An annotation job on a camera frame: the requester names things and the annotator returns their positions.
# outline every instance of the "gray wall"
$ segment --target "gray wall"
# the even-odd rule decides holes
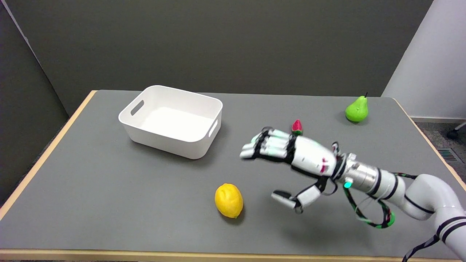
[[[72,113],[92,89],[382,94],[432,0],[7,0]]]
[[[0,4],[0,206],[67,117]]]

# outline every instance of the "white robot arm segment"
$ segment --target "white robot arm segment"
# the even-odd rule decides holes
[[[403,174],[358,162],[354,154],[340,153],[337,142],[332,145],[332,149],[309,138],[267,127],[251,143],[244,145],[240,157],[285,162],[300,173],[318,179],[296,196],[281,190],[272,193],[273,199],[298,213],[322,194],[328,179],[349,183],[352,188],[373,198],[386,200],[416,220],[427,220],[436,213],[435,236],[408,252],[404,261],[417,250],[439,240],[461,260],[466,261],[466,215],[448,184],[437,177],[422,174],[406,189],[401,177]]]

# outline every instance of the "yellow lemon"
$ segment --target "yellow lemon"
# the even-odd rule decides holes
[[[215,205],[222,215],[237,218],[243,210],[243,197],[232,184],[223,184],[215,191]]]

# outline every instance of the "red strawberry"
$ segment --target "red strawberry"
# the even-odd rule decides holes
[[[301,121],[299,121],[299,119],[297,119],[293,125],[291,126],[291,132],[295,135],[302,135],[302,125],[301,125]]]

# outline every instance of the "table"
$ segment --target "table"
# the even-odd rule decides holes
[[[395,224],[371,228],[341,189],[302,215],[274,202],[274,189],[296,193],[313,181],[239,153],[263,126],[288,130],[296,118],[306,136],[329,147],[338,140],[362,162],[439,176],[466,204],[465,184],[391,98],[370,97],[368,118],[352,124],[344,109],[354,97],[209,93],[224,103],[222,127],[207,154],[190,160],[129,139],[117,116],[138,93],[100,90],[84,100],[0,209],[0,259],[400,261],[433,235],[432,219],[415,221],[393,205]],[[215,208],[223,183],[242,192],[237,220]],[[377,208],[364,212],[381,217]],[[417,255],[456,258],[441,243]]]

